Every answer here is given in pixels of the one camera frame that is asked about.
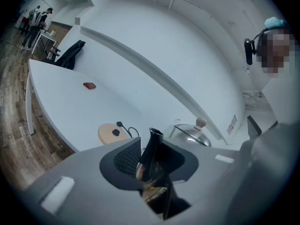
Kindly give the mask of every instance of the white label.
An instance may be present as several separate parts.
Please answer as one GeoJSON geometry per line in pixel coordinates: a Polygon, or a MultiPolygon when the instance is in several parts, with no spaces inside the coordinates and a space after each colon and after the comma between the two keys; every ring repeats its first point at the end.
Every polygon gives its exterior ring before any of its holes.
{"type": "Polygon", "coordinates": [[[216,155],[215,159],[219,160],[219,161],[222,161],[222,162],[225,162],[225,163],[230,163],[230,164],[234,162],[233,158],[225,157],[225,156],[222,156],[220,154],[216,155]]]}
{"type": "Polygon", "coordinates": [[[236,122],[237,122],[237,119],[236,119],[236,116],[234,115],[233,119],[231,120],[231,123],[229,124],[228,129],[227,129],[228,134],[230,134],[232,132],[236,122]]]}

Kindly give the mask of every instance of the round wooden board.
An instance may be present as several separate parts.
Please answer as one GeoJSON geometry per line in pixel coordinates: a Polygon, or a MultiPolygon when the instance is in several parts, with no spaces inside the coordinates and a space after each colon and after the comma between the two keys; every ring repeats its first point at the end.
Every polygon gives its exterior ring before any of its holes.
{"type": "Polygon", "coordinates": [[[108,145],[110,143],[126,140],[129,138],[121,127],[118,127],[117,125],[111,123],[102,124],[99,127],[98,137],[103,145],[108,145]],[[113,134],[113,130],[115,129],[120,131],[119,136],[115,136],[113,134]]]}

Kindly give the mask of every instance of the white table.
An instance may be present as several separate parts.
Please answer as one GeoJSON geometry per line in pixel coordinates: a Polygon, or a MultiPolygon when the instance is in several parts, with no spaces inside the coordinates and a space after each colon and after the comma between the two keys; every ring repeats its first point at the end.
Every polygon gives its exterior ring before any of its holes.
{"type": "Polygon", "coordinates": [[[104,123],[122,121],[141,131],[141,113],[95,78],[36,60],[29,60],[26,88],[26,116],[30,134],[34,133],[31,114],[32,88],[50,124],[74,151],[102,143],[98,128],[104,123]],[[89,90],[83,83],[91,82],[89,90]]]}
{"type": "Polygon", "coordinates": [[[38,43],[39,43],[39,41],[40,41],[40,39],[42,37],[47,38],[48,40],[53,41],[54,42],[53,46],[55,46],[56,43],[57,43],[57,40],[55,39],[55,37],[51,36],[49,32],[45,32],[44,30],[40,30],[39,33],[38,33],[38,35],[37,35],[37,37],[35,38],[35,40],[33,42],[34,46],[33,46],[31,54],[34,53],[34,50],[36,49],[36,47],[37,47],[37,45],[38,45],[38,43]]]}

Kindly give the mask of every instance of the pot lid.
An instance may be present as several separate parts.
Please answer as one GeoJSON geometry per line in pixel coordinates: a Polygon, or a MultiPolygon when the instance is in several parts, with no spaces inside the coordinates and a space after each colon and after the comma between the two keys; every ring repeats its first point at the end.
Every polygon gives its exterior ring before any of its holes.
{"type": "Polygon", "coordinates": [[[198,118],[195,125],[189,124],[178,124],[174,125],[177,129],[181,132],[185,133],[186,135],[192,137],[196,142],[206,146],[211,147],[210,140],[207,136],[201,131],[201,129],[206,125],[206,120],[198,118]]]}

